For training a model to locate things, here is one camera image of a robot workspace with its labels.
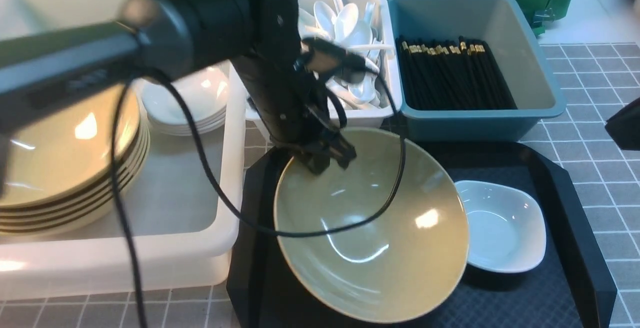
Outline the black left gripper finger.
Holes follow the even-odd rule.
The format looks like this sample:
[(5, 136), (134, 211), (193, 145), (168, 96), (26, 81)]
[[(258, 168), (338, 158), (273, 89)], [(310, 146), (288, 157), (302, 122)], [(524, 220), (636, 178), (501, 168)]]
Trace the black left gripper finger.
[(330, 153), (320, 143), (295, 145), (292, 154), (314, 175), (322, 174), (330, 165)]
[(355, 147), (342, 134), (325, 134), (320, 139), (322, 155), (346, 170), (357, 157)]

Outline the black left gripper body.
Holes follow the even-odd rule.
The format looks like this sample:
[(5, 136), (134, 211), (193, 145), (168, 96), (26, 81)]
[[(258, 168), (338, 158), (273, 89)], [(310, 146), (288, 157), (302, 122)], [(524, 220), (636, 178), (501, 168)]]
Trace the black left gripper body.
[(254, 109), (279, 147), (321, 143), (325, 134), (340, 134), (329, 121), (327, 98), (307, 65), (332, 73), (345, 59), (343, 48), (247, 48), (231, 63)]

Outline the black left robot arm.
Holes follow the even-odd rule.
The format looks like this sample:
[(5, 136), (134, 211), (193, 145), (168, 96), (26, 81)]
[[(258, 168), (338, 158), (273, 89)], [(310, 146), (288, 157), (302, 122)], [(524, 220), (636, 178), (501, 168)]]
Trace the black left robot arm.
[(116, 84), (173, 82), (230, 60), (274, 144), (314, 173), (356, 153), (329, 119), (337, 48), (302, 40), (298, 0), (126, 0), (117, 19), (1, 42), (1, 178), (10, 139)]

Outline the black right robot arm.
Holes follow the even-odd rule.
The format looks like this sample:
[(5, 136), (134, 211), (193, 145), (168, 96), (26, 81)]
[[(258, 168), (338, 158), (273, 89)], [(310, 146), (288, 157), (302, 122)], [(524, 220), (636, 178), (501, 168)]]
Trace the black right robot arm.
[(578, 115), (586, 104), (560, 110), (404, 110), (391, 130), (432, 153), (447, 167), (549, 166), (553, 162), (622, 167), (639, 152), (639, 107), (608, 121)]

